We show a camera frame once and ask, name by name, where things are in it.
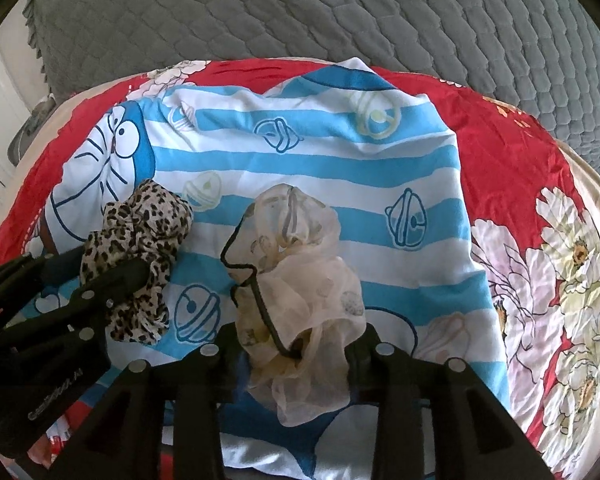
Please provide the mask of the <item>red floral quilt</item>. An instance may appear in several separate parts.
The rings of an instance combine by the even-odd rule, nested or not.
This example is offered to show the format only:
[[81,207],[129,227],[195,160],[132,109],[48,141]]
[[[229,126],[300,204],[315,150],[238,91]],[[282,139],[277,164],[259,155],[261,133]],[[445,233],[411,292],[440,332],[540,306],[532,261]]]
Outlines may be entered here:
[[[9,211],[0,225],[0,266],[25,254],[64,253],[27,250],[26,238],[43,203],[34,186],[60,176],[94,112],[148,78],[184,75],[190,62],[210,61],[185,61],[104,84],[54,116],[27,159],[28,172],[10,190]],[[281,62],[297,63],[301,73],[343,63],[302,58],[210,63],[230,68]],[[456,134],[470,254],[486,274],[504,346],[508,395],[496,398],[540,454],[550,479],[600,477],[600,178],[513,105],[452,81],[368,68],[396,78],[401,88],[424,92]],[[12,324],[65,306],[82,285],[79,270],[64,284],[45,287]],[[110,369],[27,452],[15,458],[0,454],[0,479],[9,478],[10,465],[20,460],[32,460],[34,478],[49,479],[56,458],[130,363],[157,366],[185,358],[116,364],[107,320],[105,334]],[[377,406],[353,403],[350,391],[344,408],[285,427],[250,394],[250,373],[248,354],[240,346],[238,395],[218,411],[224,479],[373,479]],[[168,402],[159,479],[175,479],[172,452],[173,404]]]

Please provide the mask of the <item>grey bag on floor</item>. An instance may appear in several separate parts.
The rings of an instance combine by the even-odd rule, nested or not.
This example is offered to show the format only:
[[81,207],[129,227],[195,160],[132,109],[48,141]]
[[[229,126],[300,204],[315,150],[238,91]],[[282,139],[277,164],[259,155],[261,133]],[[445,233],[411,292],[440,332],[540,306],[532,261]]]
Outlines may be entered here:
[[22,124],[7,148],[7,157],[12,166],[18,166],[23,155],[26,154],[26,151],[38,135],[38,132],[47,122],[47,119],[53,115],[56,107],[57,103],[53,93],[50,93],[35,105],[31,115]]

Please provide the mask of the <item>leopard print scrunchie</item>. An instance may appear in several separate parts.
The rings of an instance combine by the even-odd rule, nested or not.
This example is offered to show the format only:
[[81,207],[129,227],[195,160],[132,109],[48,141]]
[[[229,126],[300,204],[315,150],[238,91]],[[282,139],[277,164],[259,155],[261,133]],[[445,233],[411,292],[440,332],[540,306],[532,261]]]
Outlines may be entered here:
[[163,299],[178,251],[193,224],[186,200],[153,180],[143,181],[124,202],[104,208],[102,227],[88,234],[80,267],[80,283],[121,268],[143,263],[140,287],[106,310],[111,339],[158,344],[170,326]]

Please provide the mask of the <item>blue striped Doraemon cloth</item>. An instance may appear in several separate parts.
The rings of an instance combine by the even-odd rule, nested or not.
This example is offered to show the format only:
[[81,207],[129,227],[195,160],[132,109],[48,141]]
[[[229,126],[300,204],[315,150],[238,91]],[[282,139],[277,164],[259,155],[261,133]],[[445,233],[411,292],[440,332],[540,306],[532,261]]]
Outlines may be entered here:
[[114,362],[181,359],[234,322],[220,253],[271,188],[301,212],[325,204],[341,263],[358,277],[346,303],[381,337],[436,363],[466,360],[500,400],[504,346],[486,274],[471,258],[455,132],[424,92],[352,58],[301,73],[295,62],[223,68],[190,62],[148,78],[86,122],[59,177],[34,186],[35,255],[75,248],[105,208],[153,180],[185,200],[181,244],[156,339],[114,338]]

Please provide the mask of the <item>beige sheer scrunchie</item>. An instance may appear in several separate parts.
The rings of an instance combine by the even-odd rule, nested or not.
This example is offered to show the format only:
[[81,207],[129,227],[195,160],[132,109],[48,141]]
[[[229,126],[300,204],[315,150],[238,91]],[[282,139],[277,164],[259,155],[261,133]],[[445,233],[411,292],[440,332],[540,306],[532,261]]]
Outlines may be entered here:
[[233,279],[248,390],[285,427],[350,401],[346,349],[366,330],[362,286],[338,254],[338,214],[289,184],[245,210],[220,260]]

